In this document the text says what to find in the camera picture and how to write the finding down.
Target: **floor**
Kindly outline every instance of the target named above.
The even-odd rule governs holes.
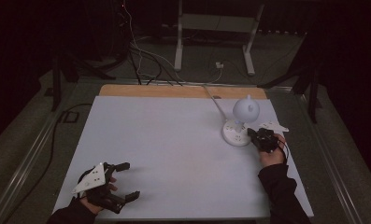
[[[136,65],[141,65],[137,73],[143,84],[178,85],[179,82],[188,85],[209,83],[255,86],[285,74],[303,38],[296,35],[257,34],[251,49],[256,71],[253,77],[246,74],[242,59],[241,46],[245,40],[247,38],[243,35],[214,36],[211,33],[196,33],[185,41],[183,67],[177,73],[173,72],[170,65],[175,55],[174,37],[156,39],[136,36],[132,55]],[[153,53],[161,65],[155,63],[150,55],[140,53],[139,49]],[[216,68],[216,62],[223,63],[223,68]],[[101,65],[97,62],[89,63],[94,66]],[[51,88],[51,71],[48,72],[40,79],[41,91],[0,136],[1,200],[7,199],[6,188],[27,152],[35,151],[36,158],[31,164],[32,169],[30,168],[19,181],[22,187],[14,192],[17,197],[10,199],[7,210],[3,211],[4,216],[9,216],[6,223],[44,223],[51,214],[65,177],[65,167],[71,162],[90,111],[89,105],[79,104],[91,104],[94,96],[106,83],[137,83],[136,72],[130,59],[106,72],[117,79],[103,80],[80,69],[81,77],[78,83],[63,81],[63,101],[58,112],[50,111],[52,99],[45,96],[45,91]],[[371,175],[357,147],[323,86],[319,86],[321,107],[316,111],[318,124],[305,122],[303,112],[292,109],[305,106],[302,100],[307,98],[307,93],[306,97],[293,96],[290,93],[295,80],[296,77],[280,83],[267,94],[275,108],[283,111],[280,120],[293,130],[288,140],[294,142],[293,157],[315,212],[311,220],[313,223],[371,223]],[[72,106],[76,106],[74,110],[79,112],[78,122],[54,125],[59,112]],[[304,133],[309,131],[313,134],[313,139],[319,140],[316,141],[316,148],[303,148],[310,144],[311,137]],[[320,151],[320,148],[334,150],[328,150],[327,153],[327,150]],[[43,171],[50,161],[50,168],[44,174]],[[42,175],[40,183],[27,195]],[[343,201],[344,198],[350,198],[350,201]],[[252,223],[251,220],[214,221],[217,222]],[[268,218],[256,222],[268,223]]]

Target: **gray carpet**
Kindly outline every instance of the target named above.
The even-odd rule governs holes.
[[[252,86],[283,75],[287,71],[302,38],[293,35],[257,35],[251,50],[256,70],[255,77],[246,75],[241,54],[243,41],[244,36],[237,36],[231,41],[219,45],[200,46],[199,44],[186,43],[183,67],[177,74],[172,73],[170,65],[164,60],[160,60],[160,62],[171,72],[174,79],[180,77],[188,83],[208,83],[217,80],[221,74],[221,77],[214,82],[215,84]],[[141,49],[161,55],[171,63],[174,61],[175,38],[169,37],[159,40],[143,38],[137,41],[137,44]],[[141,75],[144,83],[159,74],[159,66],[147,57],[144,56],[142,67],[139,70],[140,74],[144,74]],[[214,68],[215,62],[224,63],[221,73]],[[94,96],[106,83],[136,84],[135,72],[127,61],[107,71],[109,75],[117,78],[115,81],[107,82],[84,71],[80,72],[82,77],[78,83],[64,82],[64,99],[59,111],[74,105],[91,104]],[[169,85],[169,82],[176,84],[164,72],[158,79],[156,81],[152,79],[150,85]],[[291,87],[294,81],[295,78],[292,78],[279,86]],[[55,117],[56,113],[50,112],[52,99],[44,96],[45,90],[51,87],[51,72],[41,78],[41,83],[42,90],[0,136],[0,198],[22,158],[30,148],[35,147],[35,142],[41,145],[33,169],[26,176],[27,178],[24,180],[13,205],[18,204],[34,185],[50,158],[52,133],[43,140],[40,140],[40,134],[45,127],[44,125],[57,118]],[[317,124],[312,124],[306,115],[307,103],[304,101],[304,96],[293,95],[287,92],[286,88],[274,88],[267,91],[267,95],[278,111],[280,123],[291,130],[285,137],[292,150],[292,156],[315,214],[311,219],[312,222],[371,223],[371,174],[369,174],[346,126],[330,102],[325,88],[319,87],[321,108],[317,109]],[[40,184],[15,210],[8,223],[44,223],[51,214],[90,107],[81,105],[73,110],[80,114],[78,122],[57,125],[52,164]],[[339,174],[339,178],[332,175],[333,172]],[[340,182],[339,186],[345,186],[345,188],[335,188],[333,183],[337,182]],[[354,205],[355,213],[354,211],[349,213],[349,209],[347,209],[349,206],[352,207],[352,204],[344,205],[346,202],[341,201],[343,197],[338,193],[344,192],[352,199],[351,203]],[[351,220],[354,214],[359,217]],[[250,220],[219,222],[252,223]],[[260,219],[256,222],[268,223],[268,219]]]

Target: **dark background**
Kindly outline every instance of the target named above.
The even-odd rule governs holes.
[[[0,133],[39,91],[39,77],[51,69],[51,50],[64,46],[82,59],[115,53],[112,8],[121,1],[0,1]],[[127,1],[146,35],[162,36],[161,25],[177,22],[172,0]],[[252,15],[252,1],[184,1],[184,10],[233,16]],[[239,4],[244,10],[230,10]],[[306,35],[292,68],[322,62],[327,87],[371,171],[371,1],[267,1],[260,32]]]

